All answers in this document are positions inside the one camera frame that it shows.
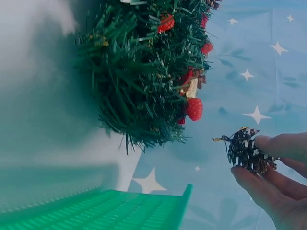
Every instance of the star pattern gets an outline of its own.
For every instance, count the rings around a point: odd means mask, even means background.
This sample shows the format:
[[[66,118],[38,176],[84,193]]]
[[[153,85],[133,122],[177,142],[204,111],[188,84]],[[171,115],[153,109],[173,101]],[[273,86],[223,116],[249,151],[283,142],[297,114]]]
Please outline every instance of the star pattern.
[[[165,191],[166,188],[162,187],[155,178],[155,168],[149,173],[146,178],[133,178],[142,187],[142,192],[149,194],[152,191]]]
[[[276,42],[276,45],[270,45],[270,47],[273,47],[279,55],[281,55],[283,52],[288,52],[285,48],[281,47],[278,42]]]
[[[228,22],[230,22],[231,25],[235,24],[235,23],[238,23],[238,21],[234,18],[230,19],[230,20],[227,20]]]
[[[256,106],[256,109],[253,113],[251,114],[243,114],[245,116],[251,116],[257,123],[257,125],[259,125],[260,121],[262,119],[271,119],[271,117],[269,116],[265,116],[265,115],[262,115],[259,111],[259,108],[258,108],[258,105]]]
[[[254,75],[251,75],[249,70],[247,69],[244,73],[241,73],[241,75],[245,78],[246,81],[248,81],[248,79],[253,78]]]
[[[287,19],[290,21],[290,22],[292,22],[294,19],[293,19],[293,17],[291,16],[291,15],[289,15],[288,17],[287,17]]]

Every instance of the blue backdrop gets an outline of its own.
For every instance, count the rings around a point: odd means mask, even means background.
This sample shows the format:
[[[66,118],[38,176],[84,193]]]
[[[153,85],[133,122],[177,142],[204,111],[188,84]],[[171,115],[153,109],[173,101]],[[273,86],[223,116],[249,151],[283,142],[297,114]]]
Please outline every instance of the blue backdrop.
[[[242,126],[261,134],[307,130],[307,3],[301,0],[224,0],[207,24],[214,45],[208,84],[199,91],[201,121],[186,124],[193,139],[141,155],[129,191],[194,191],[183,230],[272,230],[274,224],[230,173],[223,143]],[[306,183],[278,163],[278,170]]]

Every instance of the red ornament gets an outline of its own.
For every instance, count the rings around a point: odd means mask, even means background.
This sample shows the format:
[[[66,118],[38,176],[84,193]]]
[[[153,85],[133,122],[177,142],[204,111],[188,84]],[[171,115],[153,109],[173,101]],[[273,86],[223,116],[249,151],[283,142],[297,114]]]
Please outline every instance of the red ornament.
[[[193,77],[193,70],[189,69],[187,73],[182,77],[184,80],[184,83],[182,85],[188,84],[188,82],[192,79]]]
[[[202,21],[201,21],[201,26],[203,28],[206,28],[207,22],[208,22],[209,18],[206,14],[202,15]]]
[[[199,98],[189,98],[187,115],[192,121],[198,121],[202,117],[203,105]]]
[[[177,121],[177,123],[180,124],[180,125],[184,125],[184,124],[186,123],[186,118],[183,117],[183,118],[179,119],[179,120]]]
[[[201,48],[201,52],[205,55],[208,55],[209,52],[211,52],[213,50],[213,45],[211,43],[209,44],[205,44],[202,48]]]
[[[163,33],[167,30],[170,30],[175,25],[175,20],[172,15],[169,13],[167,14],[167,17],[163,16],[161,17],[161,25],[158,26],[158,33]]]

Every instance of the green plastic mesh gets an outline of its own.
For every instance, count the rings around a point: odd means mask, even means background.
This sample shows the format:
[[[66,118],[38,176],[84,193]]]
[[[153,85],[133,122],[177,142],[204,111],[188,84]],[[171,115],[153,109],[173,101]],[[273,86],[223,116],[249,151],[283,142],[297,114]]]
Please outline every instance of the green plastic mesh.
[[[0,230],[177,230],[191,191],[191,184],[182,196],[106,190]]]

